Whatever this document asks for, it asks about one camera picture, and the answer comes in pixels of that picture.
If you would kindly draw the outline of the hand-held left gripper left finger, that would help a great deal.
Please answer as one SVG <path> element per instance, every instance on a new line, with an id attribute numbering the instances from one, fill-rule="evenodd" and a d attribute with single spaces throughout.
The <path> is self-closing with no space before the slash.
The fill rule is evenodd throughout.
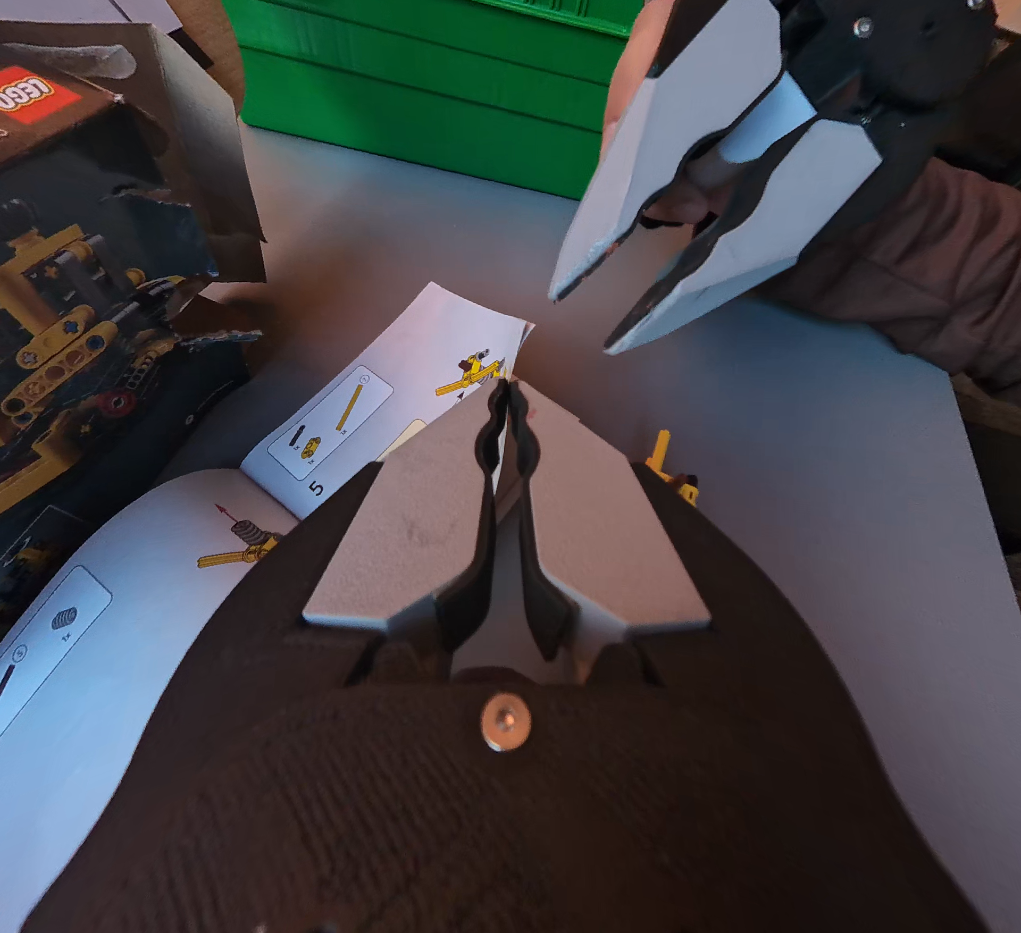
<path id="1" fill-rule="evenodd" d="M 490 606 L 507 380 L 392 451 L 302 611 L 309 624 L 452 654 Z"/>

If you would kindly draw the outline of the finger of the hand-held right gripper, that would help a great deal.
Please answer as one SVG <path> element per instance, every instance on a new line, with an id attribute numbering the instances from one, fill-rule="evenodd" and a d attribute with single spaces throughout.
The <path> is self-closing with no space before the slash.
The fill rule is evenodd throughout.
<path id="1" fill-rule="evenodd" d="M 657 341 L 786 271 L 881 161 L 857 122 L 817 117 L 782 137 L 615 327 L 605 352 Z"/>
<path id="2" fill-rule="evenodd" d="M 722 159 L 745 163 L 815 116 L 782 62 L 773 2 L 725 0 L 665 68 L 642 80 L 568 228 L 552 301 L 598 268 L 706 139 L 736 129 Z"/>

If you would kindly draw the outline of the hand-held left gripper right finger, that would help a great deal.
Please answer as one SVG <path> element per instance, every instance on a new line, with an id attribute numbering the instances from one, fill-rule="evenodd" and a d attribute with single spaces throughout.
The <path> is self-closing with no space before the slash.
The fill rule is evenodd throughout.
<path id="1" fill-rule="evenodd" d="M 508 420 L 525 616 L 543 659 L 564 650 L 594 662 L 638 636 L 707 628 L 708 607 L 626 456 L 522 381 Z"/>

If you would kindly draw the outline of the yellow lego axle assembly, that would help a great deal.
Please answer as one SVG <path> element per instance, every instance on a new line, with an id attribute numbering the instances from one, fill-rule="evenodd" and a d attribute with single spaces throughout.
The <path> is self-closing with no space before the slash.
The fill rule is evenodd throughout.
<path id="1" fill-rule="evenodd" d="M 657 475 L 657 478 L 673 490 L 681 499 L 689 505 L 696 507 L 699 496 L 699 480 L 697 475 L 683 472 L 671 475 L 665 470 L 670 441 L 671 432 L 666 429 L 659 430 L 652 452 L 645 458 L 643 465 Z"/>

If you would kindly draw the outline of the lego instruction booklet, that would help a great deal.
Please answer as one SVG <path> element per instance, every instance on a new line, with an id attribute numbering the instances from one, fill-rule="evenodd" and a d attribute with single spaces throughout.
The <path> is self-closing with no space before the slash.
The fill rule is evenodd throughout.
<path id="1" fill-rule="evenodd" d="M 61 566 L 2 640 L 2 931 L 92 831 L 174 671 L 249 569 L 360 468 L 488 393 L 533 328 L 430 283 L 240 466 L 160 484 Z"/>

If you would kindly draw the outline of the lego set box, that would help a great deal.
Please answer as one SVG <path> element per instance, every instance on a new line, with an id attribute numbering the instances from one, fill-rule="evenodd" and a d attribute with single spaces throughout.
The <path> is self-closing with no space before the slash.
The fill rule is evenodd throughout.
<path id="1" fill-rule="evenodd" d="M 1 624 L 248 378 L 261 282 L 234 103 L 156 27 L 2 22 Z"/>

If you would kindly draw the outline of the person's right hand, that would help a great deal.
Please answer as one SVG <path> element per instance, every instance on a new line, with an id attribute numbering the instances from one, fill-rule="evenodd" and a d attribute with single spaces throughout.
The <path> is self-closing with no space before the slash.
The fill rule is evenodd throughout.
<path id="1" fill-rule="evenodd" d="M 601 161 L 624 111 L 657 57 L 676 0 L 647 0 L 633 24 L 609 83 L 599 151 Z M 645 211 L 646 226 L 692 225 L 696 235 L 708 225 L 710 216 L 721 212 L 726 195 L 724 189 L 704 189 L 685 171 L 678 173 L 671 186 Z"/>

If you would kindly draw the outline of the green plastic bin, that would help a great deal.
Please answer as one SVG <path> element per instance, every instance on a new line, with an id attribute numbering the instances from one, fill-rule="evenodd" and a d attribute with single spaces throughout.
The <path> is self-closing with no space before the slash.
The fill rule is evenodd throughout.
<path id="1" fill-rule="evenodd" d="M 570 199 L 645 0 L 221 0 L 244 122 Z"/>

